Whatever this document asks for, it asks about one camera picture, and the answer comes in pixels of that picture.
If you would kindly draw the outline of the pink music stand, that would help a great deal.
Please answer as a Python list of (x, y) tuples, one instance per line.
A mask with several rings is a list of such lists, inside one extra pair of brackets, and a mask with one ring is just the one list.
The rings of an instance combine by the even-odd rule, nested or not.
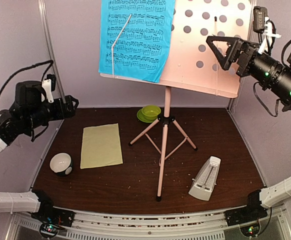
[(171, 42), (167, 61), (158, 83), (128, 77), (102, 77), (150, 83), (165, 87), (164, 111), (154, 121), (162, 124), (160, 169), (156, 199), (161, 200), (164, 164), (170, 154), (166, 152), (168, 129), (177, 120), (171, 116), (172, 88), (195, 91), (234, 99), (238, 95), (239, 78), (232, 68), (221, 69), (214, 53), (206, 43), (208, 36), (248, 38), (250, 0), (174, 0), (174, 16), (171, 27)]

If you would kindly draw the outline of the yellow paper sheet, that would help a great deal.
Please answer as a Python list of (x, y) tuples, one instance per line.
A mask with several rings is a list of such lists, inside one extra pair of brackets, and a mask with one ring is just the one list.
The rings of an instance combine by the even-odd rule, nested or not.
[(80, 168), (121, 165), (123, 155), (119, 125), (106, 124), (83, 129)]

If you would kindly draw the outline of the blue sheet music paper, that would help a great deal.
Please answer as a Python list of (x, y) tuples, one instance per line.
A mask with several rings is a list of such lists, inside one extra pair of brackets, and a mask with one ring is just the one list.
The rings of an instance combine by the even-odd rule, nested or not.
[(158, 83), (171, 46), (174, 0), (103, 0), (101, 74)]

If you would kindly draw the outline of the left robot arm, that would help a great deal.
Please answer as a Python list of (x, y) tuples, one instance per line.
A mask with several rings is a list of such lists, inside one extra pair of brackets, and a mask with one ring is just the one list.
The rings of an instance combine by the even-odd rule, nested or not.
[[(15, 99), (9, 109), (0, 111), (0, 153), (20, 135), (27, 135), (34, 142), (47, 129), (51, 121), (71, 118), (79, 100), (71, 95), (54, 98), (55, 83), (52, 78), (42, 81), (28, 80), (15, 86)], [(0, 213), (29, 212), (46, 222), (53, 222), (58, 212), (44, 191), (0, 192)]]

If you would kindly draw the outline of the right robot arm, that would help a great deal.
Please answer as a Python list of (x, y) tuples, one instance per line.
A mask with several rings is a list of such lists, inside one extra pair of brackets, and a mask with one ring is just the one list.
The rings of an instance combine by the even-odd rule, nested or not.
[[(285, 64), (267, 53), (259, 53), (258, 43), (238, 37), (208, 36), (206, 43), (224, 71), (236, 63), (236, 74), (239, 77), (253, 77), (264, 91), (269, 89), (278, 97), (277, 102), (283, 104), (284, 112), (291, 110), (291, 53), (287, 59), (288, 64)], [(241, 215), (245, 220), (252, 221), (261, 210), (269, 209), (289, 197), (291, 176), (273, 186), (250, 193)]]

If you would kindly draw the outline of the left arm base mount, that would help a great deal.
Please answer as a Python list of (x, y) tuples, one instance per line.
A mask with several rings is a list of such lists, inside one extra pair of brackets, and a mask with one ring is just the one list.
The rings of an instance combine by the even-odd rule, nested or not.
[(70, 228), (75, 218), (71, 210), (52, 207), (51, 210), (41, 210), (30, 214), (33, 219), (41, 222), (39, 234), (44, 239), (52, 239), (58, 234), (65, 233)]

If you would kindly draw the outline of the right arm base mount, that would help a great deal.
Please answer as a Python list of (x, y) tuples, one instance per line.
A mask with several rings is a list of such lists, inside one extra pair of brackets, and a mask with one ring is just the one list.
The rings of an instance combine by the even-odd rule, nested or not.
[(241, 234), (249, 239), (260, 236), (270, 223), (268, 220), (262, 229), (260, 219), (268, 216), (267, 209), (263, 207), (239, 207), (225, 211), (224, 215), (228, 227), (239, 225)]

